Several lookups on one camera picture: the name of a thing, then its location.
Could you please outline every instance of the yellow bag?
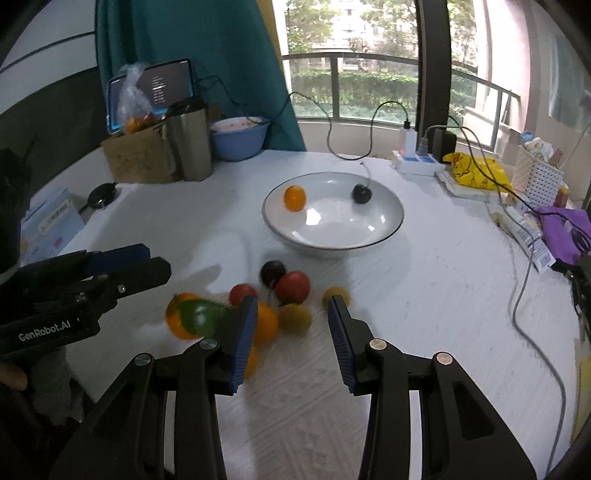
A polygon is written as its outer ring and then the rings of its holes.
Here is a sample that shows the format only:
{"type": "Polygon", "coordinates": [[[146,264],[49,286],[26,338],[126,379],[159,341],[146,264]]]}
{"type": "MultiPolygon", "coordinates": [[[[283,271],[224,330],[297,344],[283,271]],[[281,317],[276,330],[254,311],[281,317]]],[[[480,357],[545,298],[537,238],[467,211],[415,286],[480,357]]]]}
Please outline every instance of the yellow bag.
{"type": "MultiPolygon", "coordinates": [[[[487,158],[486,163],[491,168],[494,176],[491,175],[483,158],[476,158],[476,163],[480,169],[486,173],[487,177],[494,178],[498,183],[507,187],[510,191],[511,182],[507,177],[505,170],[492,158],[487,158]]],[[[466,153],[450,153],[443,157],[443,161],[453,165],[453,175],[457,182],[465,187],[472,187],[481,190],[496,190],[496,186],[489,179],[487,179],[472,161],[472,157],[466,153]]]]}

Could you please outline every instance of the blue bowl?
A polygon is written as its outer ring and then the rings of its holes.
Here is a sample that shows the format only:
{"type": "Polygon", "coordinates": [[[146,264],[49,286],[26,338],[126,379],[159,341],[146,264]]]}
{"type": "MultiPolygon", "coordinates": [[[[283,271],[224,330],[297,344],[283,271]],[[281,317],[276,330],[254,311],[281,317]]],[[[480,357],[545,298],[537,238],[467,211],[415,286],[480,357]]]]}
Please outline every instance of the blue bowl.
{"type": "Polygon", "coordinates": [[[253,157],[261,151],[268,127],[269,120],[260,116],[237,116],[212,123],[215,156],[225,161],[253,157]]]}

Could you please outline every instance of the purple cloth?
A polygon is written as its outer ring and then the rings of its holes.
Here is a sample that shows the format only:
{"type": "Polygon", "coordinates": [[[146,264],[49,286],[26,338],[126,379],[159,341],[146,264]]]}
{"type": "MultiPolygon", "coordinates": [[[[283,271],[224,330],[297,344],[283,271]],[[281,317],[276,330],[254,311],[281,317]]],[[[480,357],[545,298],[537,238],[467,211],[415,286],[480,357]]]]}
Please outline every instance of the purple cloth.
{"type": "Polygon", "coordinates": [[[552,255],[570,265],[576,265],[578,258],[591,247],[591,222],[585,210],[558,207],[540,207],[539,213],[557,212],[564,215],[573,227],[565,225],[566,220],[558,215],[541,215],[544,241],[552,255]]]}

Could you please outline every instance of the silver bolt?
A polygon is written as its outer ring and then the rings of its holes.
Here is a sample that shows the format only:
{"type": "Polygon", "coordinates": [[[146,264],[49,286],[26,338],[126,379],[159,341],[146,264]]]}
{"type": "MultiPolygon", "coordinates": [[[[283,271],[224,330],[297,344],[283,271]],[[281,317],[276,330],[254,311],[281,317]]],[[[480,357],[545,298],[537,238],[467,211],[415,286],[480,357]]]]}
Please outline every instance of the silver bolt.
{"type": "Polygon", "coordinates": [[[217,340],[215,338],[204,338],[199,342],[203,350],[212,350],[217,347],[217,340]]]}
{"type": "Polygon", "coordinates": [[[446,352],[440,352],[435,357],[437,361],[442,365],[450,365],[453,362],[453,357],[446,352]]]}
{"type": "Polygon", "coordinates": [[[369,346],[371,348],[373,348],[374,350],[384,350],[388,344],[386,343],[385,340],[382,340],[381,338],[374,338],[370,343],[369,346]]]}
{"type": "Polygon", "coordinates": [[[152,358],[147,353],[141,353],[135,357],[134,362],[138,367],[148,365],[152,361],[152,358]]]}

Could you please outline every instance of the table surface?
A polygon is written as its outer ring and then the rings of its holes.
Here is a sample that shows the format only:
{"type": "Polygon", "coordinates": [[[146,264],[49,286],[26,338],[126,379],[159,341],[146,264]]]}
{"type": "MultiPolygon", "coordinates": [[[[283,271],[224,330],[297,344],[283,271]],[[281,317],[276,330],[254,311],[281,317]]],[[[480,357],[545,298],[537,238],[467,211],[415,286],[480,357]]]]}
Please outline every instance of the table surface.
{"type": "MultiPolygon", "coordinates": [[[[560,413],[558,386],[542,360],[511,326],[510,311],[527,256],[490,220],[487,205],[451,197],[432,177],[401,176],[390,162],[369,159],[372,178],[405,207],[401,229],[362,255],[320,260],[283,244],[265,225],[261,205],[276,185],[318,171],[365,174],[357,162],[321,153],[266,151],[241,163],[215,165],[201,183],[123,185],[119,199],[93,214],[66,252],[143,243],[170,262],[168,284],[122,299],[101,332],[67,347],[67,360],[94,400],[140,352],[156,358],[191,342],[174,337],[164,309],[191,291],[225,300],[237,283],[260,287],[258,271],[280,259],[311,279],[305,336],[280,333],[261,351],[254,377],[234,397],[218,397],[228,477],[357,478],[369,398],[343,385],[326,314],[325,289],[343,286],[350,311],[374,335],[405,353],[450,352],[507,423],[542,478],[560,413]]],[[[566,385],[567,411],[555,461],[569,446],[576,392],[573,339],[577,317],[560,274],[534,270],[518,322],[538,342],[566,385]]],[[[411,479],[420,478],[418,396],[411,393],[411,479]]],[[[166,464],[172,464],[172,412],[167,412],[166,464]]]]}

